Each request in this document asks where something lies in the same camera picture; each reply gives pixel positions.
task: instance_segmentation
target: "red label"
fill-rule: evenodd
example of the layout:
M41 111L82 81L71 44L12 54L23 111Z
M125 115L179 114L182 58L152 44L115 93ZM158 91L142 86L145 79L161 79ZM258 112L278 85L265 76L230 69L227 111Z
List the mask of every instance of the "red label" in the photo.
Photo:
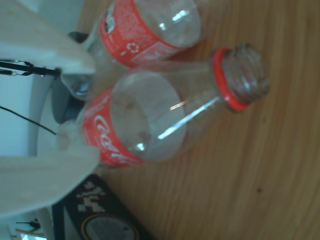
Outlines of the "red label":
M141 18L135 0L115 0L100 21L108 52L129 67L162 60L183 50L160 39Z
M98 95L84 110L82 129L86 142L100 149L101 161L112 167L140 165L144 162L132 155L118 139L110 115L113 87Z

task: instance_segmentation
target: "wooden table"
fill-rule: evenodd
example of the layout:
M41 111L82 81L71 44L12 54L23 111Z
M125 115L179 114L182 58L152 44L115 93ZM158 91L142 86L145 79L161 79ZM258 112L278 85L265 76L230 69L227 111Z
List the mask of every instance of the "wooden table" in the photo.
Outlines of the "wooden table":
M109 2L86 0L79 30ZM269 66L265 100L224 115L178 159L104 176L159 240L320 239L320 1L233 0L216 30L176 59L241 42Z

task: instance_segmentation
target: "bottle cap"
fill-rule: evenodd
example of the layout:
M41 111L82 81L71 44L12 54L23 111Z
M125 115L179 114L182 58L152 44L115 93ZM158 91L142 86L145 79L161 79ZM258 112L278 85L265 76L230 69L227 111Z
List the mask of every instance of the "bottle cap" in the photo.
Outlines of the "bottle cap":
M212 68L215 76L216 84L222 94L224 100L227 102L230 108L235 111L242 111L249 107L249 104L245 104L237 99L236 96L229 90L228 82L222 68L222 61L224 59L224 55L228 52L228 48L220 48L213 55Z

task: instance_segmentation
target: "plastic bottle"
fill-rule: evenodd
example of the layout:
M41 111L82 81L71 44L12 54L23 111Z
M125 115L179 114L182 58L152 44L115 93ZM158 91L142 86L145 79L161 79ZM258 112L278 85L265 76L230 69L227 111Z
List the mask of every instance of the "plastic bottle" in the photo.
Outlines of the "plastic bottle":
M63 82L76 98L84 100L93 80L103 78L106 86L111 85L132 67L195 45L213 30L227 2L115 0L83 43L95 60L95 76L66 75Z
M261 57L247 44L218 49L206 62L146 63L65 124L62 145L97 146L110 167L169 160L223 111L242 111L269 89Z

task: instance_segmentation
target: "bottle neck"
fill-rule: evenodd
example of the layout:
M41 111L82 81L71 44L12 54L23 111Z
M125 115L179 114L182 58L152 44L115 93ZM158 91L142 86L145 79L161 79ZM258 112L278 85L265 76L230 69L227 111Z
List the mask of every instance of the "bottle neck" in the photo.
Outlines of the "bottle neck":
M213 57L213 70L221 94L236 111L245 109L270 90L262 58L249 44L234 50L218 50Z

